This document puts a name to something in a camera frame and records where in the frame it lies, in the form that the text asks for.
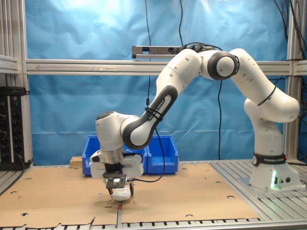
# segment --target wire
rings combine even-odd
[[[297,6],[298,6],[299,26],[301,26],[301,9],[300,9],[298,0],[296,0],[296,2],[297,2]],[[305,50],[307,50],[307,46],[306,46],[305,40],[304,40],[304,38],[303,38],[303,35],[302,35],[301,32],[300,32],[300,34],[301,34],[301,38],[302,38],[302,40],[303,40],[303,42],[304,42]]]
[[[201,42],[191,42],[191,43],[185,44],[184,46],[188,46],[188,45],[191,45],[191,44],[200,44],[200,45],[203,45],[203,46],[211,46],[211,47],[217,48],[217,49],[222,51],[222,49],[218,46],[213,46],[213,45],[209,45],[209,44],[205,44],[205,43],[201,43]]]
[[[281,12],[277,2],[275,0],[273,0],[275,2],[275,5],[277,6],[277,9],[280,13],[280,15],[282,16],[282,19],[283,19],[283,32],[284,32],[284,37],[286,39],[286,42],[288,42],[288,34],[287,34],[287,26],[286,26],[286,22],[284,21],[284,18],[283,18],[283,13]]]
[[[152,45],[152,41],[150,38],[150,33],[149,33],[149,25],[148,25],[148,12],[147,12],[147,0],[145,0],[145,8],[146,8],[146,23],[147,23],[147,32],[148,32],[148,37],[149,37],[149,46]],[[146,105],[147,107],[149,106],[149,90],[150,90],[150,76],[148,76],[148,92],[147,92],[147,98],[146,98]]]
[[[301,159],[301,160],[304,160],[304,159],[305,159],[305,160],[307,161],[307,158],[306,158],[306,155],[304,154],[304,152],[303,152],[302,150],[300,150],[300,149],[297,149],[297,150],[298,150],[298,151],[303,155],[303,157],[304,157],[304,158]]]
[[[300,45],[300,48],[301,48],[302,56],[303,56],[304,59],[306,59],[303,48],[302,48],[301,39],[300,39],[301,38],[301,32],[300,32],[299,27],[297,25],[297,20],[296,20],[296,16],[295,16],[295,13],[294,13],[292,1],[290,1],[290,8],[291,8],[292,16],[293,16],[293,19],[294,19],[295,31],[296,31],[296,35],[298,37],[298,42],[299,42],[299,45]]]
[[[218,96],[217,96],[217,101],[219,102],[219,107],[220,107],[219,149],[218,149],[219,160],[221,159],[220,149],[221,149],[222,108],[221,108],[221,102],[220,102],[220,94],[221,94],[221,89],[222,89],[222,83],[223,83],[223,81],[221,81],[219,94],[218,94]]]
[[[20,155],[17,155],[16,159],[21,162],[23,164],[23,170],[21,171],[21,173],[16,177],[15,180],[12,181],[12,183],[10,183],[9,186],[7,186],[1,193],[0,195],[2,195],[4,192],[6,192],[9,188],[11,188],[13,186],[13,184],[15,184],[24,174],[24,170],[25,170],[25,165],[24,165],[24,161],[22,159],[22,157]]]
[[[274,83],[274,85],[276,85],[277,84],[277,82],[279,82],[281,79],[285,79],[285,78],[283,78],[284,76],[280,76],[280,78],[279,79],[277,79],[277,81]]]
[[[125,152],[124,153],[124,157],[128,157],[128,156],[135,156],[135,155],[139,155],[139,156],[141,156],[141,158],[142,158],[142,161],[141,161],[141,164],[143,163],[143,161],[144,161],[144,157],[143,157],[143,155],[141,155],[141,154],[139,154],[139,153],[136,153],[136,152]]]
[[[181,24],[182,24],[182,17],[183,17],[183,9],[182,9],[182,1],[181,0],[180,0],[180,6],[181,6],[181,18],[180,18],[180,25],[179,25],[179,36],[180,36],[181,45],[183,46],[182,36],[181,36]]]
[[[288,164],[292,164],[292,165],[300,165],[300,166],[307,166],[307,164],[292,163],[292,162],[288,162]]]
[[[153,182],[157,182],[158,180],[160,180],[163,176],[164,176],[164,173],[165,173],[165,156],[164,156],[164,151],[163,151],[163,146],[162,146],[162,143],[161,143],[161,139],[160,139],[160,136],[159,136],[159,133],[158,133],[158,130],[157,128],[155,128],[155,132],[157,133],[157,136],[158,136],[158,139],[159,139],[159,142],[160,142],[160,146],[161,146],[161,150],[162,150],[162,156],[163,156],[163,173],[162,175],[154,180],[154,181],[146,181],[146,180],[141,180],[141,179],[137,179],[137,178],[133,178],[132,180],[133,181],[142,181],[142,182],[147,182],[147,183],[153,183]]]
[[[278,81],[278,80],[285,80],[286,78],[268,78],[270,81]]]
[[[286,22],[286,28],[288,28],[289,23],[288,23],[287,15],[284,11],[284,0],[281,0],[280,3],[281,3],[281,6],[282,6],[283,17],[284,17],[285,22]]]

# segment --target brown cardboard surface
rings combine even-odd
[[[136,181],[134,197],[122,206],[123,223],[239,218],[258,215],[208,164],[180,165],[177,175],[155,183]]]
[[[0,227],[116,224],[117,212],[105,185],[82,169],[33,168],[0,196]]]

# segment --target blue curtain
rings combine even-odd
[[[132,60],[131,47],[149,45],[144,0],[26,0],[28,58]],[[179,0],[148,0],[153,46],[180,46]],[[285,60],[280,14],[267,0],[183,0],[183,43],[204,42],[225,51],[247,50],[254,59]],[[152,76],[151,100],[156,76]],[[81,155],[96,117],[108,110],[140,116],[148,76],[29,76],[34,159],[67,164]],[[197,77],[158,130],[172,135],[182,161],[216,160],[218,81]],[[283,90],[284,82],[278,86]],[[254,134],[245,97],[223,82],[222,159],[251,159]]]

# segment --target metal table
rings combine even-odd
[[[172,221],[148,223],[121,223],[121,210],[118,210],[116,225],[58,225],[47,230],[90,230],[90,229],[307,229],[307,191],[267,195],[266,198],[257,199],[248,195],[247,190],[239,183],[241,177],[249,177],[252,171],[250,160],[232,161],[182,161],[180,164],[210,164],[241,196],[241,198],[258,213],[259,218],[254,219],[220,219],[201,221]],[[292,165],[300,173],[301,179],[307,181],[307,167]],[[20,172],[0,172],[0,192],[3,191]],[[0,230],[24,230],[21,228],[3,228]]]

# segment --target blue plastic storage bin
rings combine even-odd
[[[172,136],[160,136],[165,155],[165,174],[175,174],[178,172],[178,150]],[[148,145],[148,166],[149,174],[163,173],[163,156],[160,142],[157,136],[153,136]]]
[[[124,145],[124,149],[126,152],[135,152],[144,157],[143,168],[144,173],[147,173],[148,147],[140,150],[132,150]],[[97,136],[88,136],[82,154],[82,169],[85,176],[91,176],[90,157],[98,150],[100,150],[100,142]]]

